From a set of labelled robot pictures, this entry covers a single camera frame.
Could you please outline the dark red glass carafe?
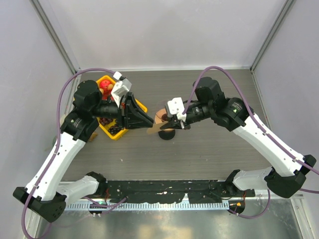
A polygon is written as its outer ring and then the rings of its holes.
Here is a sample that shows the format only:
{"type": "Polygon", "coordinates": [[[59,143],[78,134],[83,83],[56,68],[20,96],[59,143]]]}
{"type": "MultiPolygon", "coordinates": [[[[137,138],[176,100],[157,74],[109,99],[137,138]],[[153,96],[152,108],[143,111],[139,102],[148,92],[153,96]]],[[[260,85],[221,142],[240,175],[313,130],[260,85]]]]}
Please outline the dark red glass carafe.
{"type": "Polygon", "coordinates": [[[158,135],[161,139],[163,140],[171,140],[175,137],[175,130],[170,130],[170,131],[159,131],[158,135]]]}

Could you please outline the round wooden ring holder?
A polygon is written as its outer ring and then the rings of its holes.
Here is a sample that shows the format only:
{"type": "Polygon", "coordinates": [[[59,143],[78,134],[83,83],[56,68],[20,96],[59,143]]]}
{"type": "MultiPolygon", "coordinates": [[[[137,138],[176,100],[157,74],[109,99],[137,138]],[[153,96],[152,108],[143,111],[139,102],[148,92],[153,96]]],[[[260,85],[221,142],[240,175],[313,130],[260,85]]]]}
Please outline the round wooden ring holder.
{"type": "MultiPolygon", "coordinates": [[[[155,115],[155,124],[162,124],[165,121],[169,121],[170,118],[167,116],[166,109],[160,109],[156,112],[155,115]]],[[[156,127],[157,132],[159,131],[173,131],[173,128],[167,128],[167,129],[160,129],[159,126],[156,127]]]]}

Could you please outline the yellow plastic tray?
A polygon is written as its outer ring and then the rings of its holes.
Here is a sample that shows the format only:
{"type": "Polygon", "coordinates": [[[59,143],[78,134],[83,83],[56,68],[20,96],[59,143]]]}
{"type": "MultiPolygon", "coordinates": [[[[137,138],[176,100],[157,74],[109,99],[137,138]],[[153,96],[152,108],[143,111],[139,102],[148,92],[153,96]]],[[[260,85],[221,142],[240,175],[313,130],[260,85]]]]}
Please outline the yellow plastic tray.
{"type": "MultiPolygon", "coordinates": [[[[98,84],[99,86],[99,83],[102,81],[102,80],[110,80],[112,82],[112,84],[114,85],[115,84],[115,80],[113,80],[110,76],[103,76],[101,77],[99,80],[96,81],[96,83],[98,84]]],[[[112,140],[118,140],[120,139],[128,130],[127,129],[123,129],[122,131],[120,131],[118,134],[116,135],[111,135],[109,132],[108,132],[108,129],[111,125],[113,125],[114,123],[110,123],[106,126],[102,126],[100,123],[99,123],[99,127],[102,129],[102,131],[112,140]]]]}

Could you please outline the brown paper coffee filter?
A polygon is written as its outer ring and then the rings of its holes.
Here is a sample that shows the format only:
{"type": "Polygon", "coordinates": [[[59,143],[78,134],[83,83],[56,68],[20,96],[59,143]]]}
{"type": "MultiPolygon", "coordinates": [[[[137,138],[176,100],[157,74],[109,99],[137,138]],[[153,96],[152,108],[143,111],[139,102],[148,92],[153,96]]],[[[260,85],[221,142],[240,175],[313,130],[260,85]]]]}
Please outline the brown paper coffee filter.
{"type": "Polygon", "coordinates": [[[168,123],[168,121],[163,121],[161,123],[153,124],[152,127],[147,129],[147,134],[153,134],[153,133],[157,133],[157,132],[163,131],[163,129],[161,129],[161,127],[163,127],[167,123],[168,123]]]}

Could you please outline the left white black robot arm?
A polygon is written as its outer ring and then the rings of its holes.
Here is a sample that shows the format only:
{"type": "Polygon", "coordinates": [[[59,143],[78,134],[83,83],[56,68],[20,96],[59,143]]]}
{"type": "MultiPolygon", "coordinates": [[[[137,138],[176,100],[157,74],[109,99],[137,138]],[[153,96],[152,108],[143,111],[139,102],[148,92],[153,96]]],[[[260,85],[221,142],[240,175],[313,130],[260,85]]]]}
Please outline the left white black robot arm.
{"type": "Polygon", "coordinates": [[[98,83],[87,80],[74,93],[73,110],[58,127],[57,141],[35,177],[25,186],[17,187],[13,196],[44,218],[56,221],[73,202],[93,195],[102,198],[107,191],[106,178],[95,172],[63,187],[59,183],[70,163],[99,126],[99,118],[117,120],[120,128],[152,127],[154,121],[138,105],[130,91],[131,82],[115,83],[111,100],[103,100],[98,83]]]}

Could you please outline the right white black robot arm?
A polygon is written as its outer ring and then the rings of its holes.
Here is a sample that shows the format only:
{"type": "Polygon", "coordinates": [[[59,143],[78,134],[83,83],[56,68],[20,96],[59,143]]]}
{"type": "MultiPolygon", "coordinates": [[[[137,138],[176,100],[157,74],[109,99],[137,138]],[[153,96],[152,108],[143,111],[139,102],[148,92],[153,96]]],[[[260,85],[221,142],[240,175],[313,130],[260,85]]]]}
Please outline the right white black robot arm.
{"type": "Polygon", "coordinates": [[[283,143],[242,99],[225,97],[216,80],[203,77],[193,86],[197,99],[188,108],[180,97],[166,103],[164,120],[167,123],[162,129],[190,129],[192,123],[210,118],[244,139],[270,163],[270,167],[261,170],[234,170],[224,182],[229,195],[268,189],[289,198],[302,188],[306,175],[316,163],[312,155],[297,153],[283,143]]]}

